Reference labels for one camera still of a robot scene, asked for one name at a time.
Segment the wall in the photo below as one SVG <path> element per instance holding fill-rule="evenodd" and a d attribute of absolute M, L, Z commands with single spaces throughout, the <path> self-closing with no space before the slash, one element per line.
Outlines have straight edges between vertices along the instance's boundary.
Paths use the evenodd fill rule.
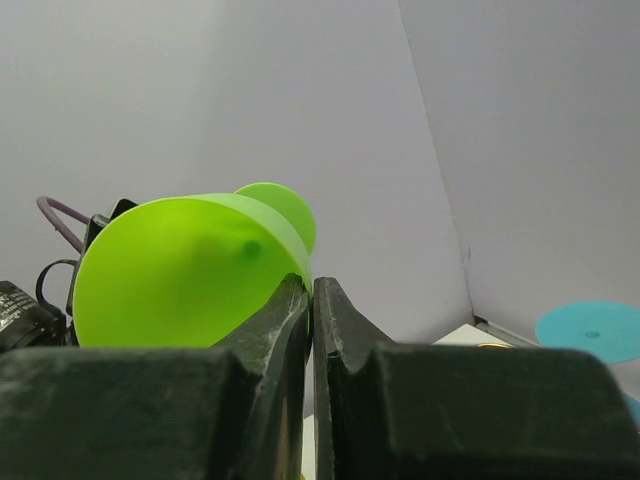
<path fill-rule="evenodd" d="M 364 0 L 0 0 L 2 277 L 72 255 L 35 209 L 289 184 L 315 273 L 399 340 L 470 318 L 398 7 Z M 54 279 L 61 301 L 66 279 Z"/>
<path fill-rule="evenodd" d="M 640 306 L 640 3 L 400 5 L 475 312 L 534 339 L 560 304 Z"/>

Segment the black cable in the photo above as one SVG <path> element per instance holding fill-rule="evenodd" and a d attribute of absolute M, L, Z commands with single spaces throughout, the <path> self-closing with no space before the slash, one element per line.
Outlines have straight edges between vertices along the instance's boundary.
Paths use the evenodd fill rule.
<path fill-rule="evenodd" d="M 38 279 L 36 280 L 36 300 L 38 300 L 38 303 L 42 305 L 42 307 L 45 308 L 49 313 L 51 313 L 51 315 L 56 317 L 58 321 L 62 322 L 62 324 L 60 325 L 60 329 L 61 331 L 64 331 L 64 329 L 66 328 L 66 317 L 64 313 L 62 313 L 62 310 L 60 310 L 58 307 L 49 303 L 44 298 L 44 294 L 43 294 L 44 281 L 47 278 L 47 274 L 49 273 L 49 270 L 51 270 L 56 265 L 61 265 L 61 264 L 71 265 L 72 267 L 75 267 L 78 264 L 78 262 L 77 260 L 69 260 L 69 259 L 63 258 L 60 260 L 56 260 L 55 262 L 52 262 L 46 267 L 44 267 L 42 272 L 40 272 L 40 275 L 38 275 Z"/>

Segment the cable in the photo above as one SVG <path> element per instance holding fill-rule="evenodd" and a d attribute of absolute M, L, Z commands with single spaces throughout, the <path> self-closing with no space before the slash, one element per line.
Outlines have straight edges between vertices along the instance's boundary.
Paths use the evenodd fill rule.
<path fill-rule="evenodd" d="M 36 300 L 38 300 L 38 303 L 42 305 L 42 307 L 45 308 L 54 317 L 56 317 L 57 319 L 60 319 L 60 321 L 65 321 L 66 317 L 64 313 L 62 313 L 62 310 L 60 310 L 55 305 L 47 302 L 43 294 L 44 280 L 47 278 L 47 274 L 49 273 L 49 270 L 51 270 L 56 265 L 61 265 L 61 264 L 71 265 L 72 267 L 75 267 L 78 264 L 78 262 L 76 260 L 68 260 L 63 258 L 61 260 L 56 260 L 55 262 L 50 263 L 49 265 L 44 267 L 42 272 L 40 272 L 40 275 L 38 275 L 38 279 L 36 280 Z"/>
<path fill-rule="evenodd" d="M 58 210 L 59 212 L 62 212 L 65 215 L 68 215 L 69 217 L 81 223 L 84 223 L 85 225 L 89 223 L 89 217 L 50 197 L 38 197 L 38 199 L 36 200 L 36 205 L 38 205 L 38 208 L 46 217 L 46 219 L 49 220 L 49 223 L 53 225 L 53 228 L 60 232 L 60 235 L 62 235 L 64 239 L 69 242 L 76 251 L 82 253 L 82 240 L 80 240 L 71 231 L 71 229 L 64 224 L 62 219 L 56 214 L 56 212 L 54 212 L 54 210 Z"/>

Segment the blue plate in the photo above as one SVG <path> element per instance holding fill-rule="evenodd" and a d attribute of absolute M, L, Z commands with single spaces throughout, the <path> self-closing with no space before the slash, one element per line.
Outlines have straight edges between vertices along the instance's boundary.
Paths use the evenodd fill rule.
<path fill-rule="evenodd" d="M 609 302 L 585 302 L 551 310 L 536 325 L 544 347 L 583 350 L 604 363 L 640 358 L 640 309 Z"/>

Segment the lime green plastic cup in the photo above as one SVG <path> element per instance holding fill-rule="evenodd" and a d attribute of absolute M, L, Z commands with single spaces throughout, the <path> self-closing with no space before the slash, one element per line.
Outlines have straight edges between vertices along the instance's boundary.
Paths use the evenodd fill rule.
<path fill-rule="evenodd" d="M 316 227 L 294 191 L 156 200 L 111 222 L 76 277 L 82 347 L 209 347 L 262 308 L 289 273 L 311 291 Z"/>

